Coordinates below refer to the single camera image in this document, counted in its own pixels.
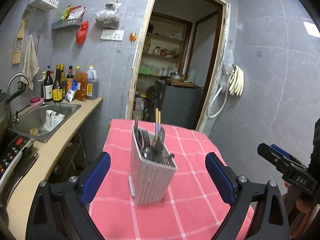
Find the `person right hand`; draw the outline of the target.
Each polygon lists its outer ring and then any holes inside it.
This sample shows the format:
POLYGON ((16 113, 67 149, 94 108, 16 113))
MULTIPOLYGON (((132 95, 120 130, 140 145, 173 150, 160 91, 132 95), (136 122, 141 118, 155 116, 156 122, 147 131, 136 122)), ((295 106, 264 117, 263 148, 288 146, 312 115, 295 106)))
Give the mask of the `person right hand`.
POLYGON ((295 236, 293 236, 294 234, 303 234, 312 224, 313 219, 316 217, 319 211, 318 204, 304 201, 302 198, 297 198, 296 208, 298 210, 300 219, 297 222, 294 221, 290 226, 290 229, 292 230, 292 238, 295 238, 295 236))

